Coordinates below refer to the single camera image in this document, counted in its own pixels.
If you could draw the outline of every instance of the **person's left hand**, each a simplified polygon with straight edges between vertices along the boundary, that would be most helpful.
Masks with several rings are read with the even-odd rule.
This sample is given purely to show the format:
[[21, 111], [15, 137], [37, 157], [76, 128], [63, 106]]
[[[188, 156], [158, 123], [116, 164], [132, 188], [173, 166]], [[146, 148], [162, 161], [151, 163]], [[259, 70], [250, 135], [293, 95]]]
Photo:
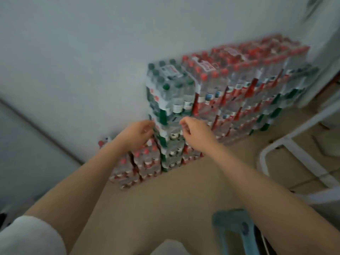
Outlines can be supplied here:
[[150, 120], [133, 122], [119, 133], [115, 140], [120, 141], [126, 151], [138, 150], [153, 134], [155, 123]]

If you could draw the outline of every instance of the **wall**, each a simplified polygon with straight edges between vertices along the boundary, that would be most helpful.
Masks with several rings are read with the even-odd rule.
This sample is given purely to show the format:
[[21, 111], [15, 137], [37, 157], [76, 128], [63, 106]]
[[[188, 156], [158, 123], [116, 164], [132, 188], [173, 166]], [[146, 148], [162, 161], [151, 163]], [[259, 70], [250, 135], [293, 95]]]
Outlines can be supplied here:
[[87, 160], [147, 116], [146, 65], [281, 32], [307, 0], [1, 0], [0, 97]]
[[40, 196], [79, 164], [0, 103], [0, 208]]

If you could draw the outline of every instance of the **blue plastic object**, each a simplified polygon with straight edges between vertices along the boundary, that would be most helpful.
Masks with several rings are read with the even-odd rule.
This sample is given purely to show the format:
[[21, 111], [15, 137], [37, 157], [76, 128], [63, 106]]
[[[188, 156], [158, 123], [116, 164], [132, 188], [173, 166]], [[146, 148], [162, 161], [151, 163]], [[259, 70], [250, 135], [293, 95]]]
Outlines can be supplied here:
[[220, 210], [213, 214], [211, 220], [221, 240], [223, 255], [229, 255], [225, 239], [226, 231], [241, 235], [246, 255], [260, 255], [255, 239], [255, 225], [247, 211], [244, 209]]

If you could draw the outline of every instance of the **floor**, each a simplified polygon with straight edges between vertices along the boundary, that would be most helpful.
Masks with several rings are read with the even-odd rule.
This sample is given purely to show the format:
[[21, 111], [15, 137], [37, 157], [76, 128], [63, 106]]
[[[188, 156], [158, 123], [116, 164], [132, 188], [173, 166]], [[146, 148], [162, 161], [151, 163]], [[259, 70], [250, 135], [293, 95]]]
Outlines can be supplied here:
[[[266, 132], [257, 132], [230, 148], [255, 167], [257, 156], [270, 141], [282, 137], [313, 115], [309, 109], [286, 111]], [[311, 134], [325, 129], [319, 125], [295, 141], [340, 180], [340, 159], [324, 157]], [[279, 184], [307, 194], [325, 186], [286, 149], [267, 156], [271, 177]], [[95, 210], [71, 255], [150, 254], [165, 239], [181, 241], [192, 255], [218, 254], [219, 243], [211, 227], [211, 215], [220, 209], [241, 207], [227, 180], [209, 158], [201, 158], [127, 191], [107, 183]], [[232, 239], [235, 254], [240, 239]]]

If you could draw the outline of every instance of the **person's left arm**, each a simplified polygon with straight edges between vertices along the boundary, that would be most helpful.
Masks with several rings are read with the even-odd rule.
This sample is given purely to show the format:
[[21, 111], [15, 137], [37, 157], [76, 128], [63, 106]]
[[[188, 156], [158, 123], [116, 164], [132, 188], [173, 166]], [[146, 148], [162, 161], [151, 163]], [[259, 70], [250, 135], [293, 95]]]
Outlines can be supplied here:
[[121, 156], [137, 150], [153, 134], [149, 120], [132, 123], [98, 154], [46, 193], [26, 213], [49, 223], [61, 235], [67, 253], [82, 232]]

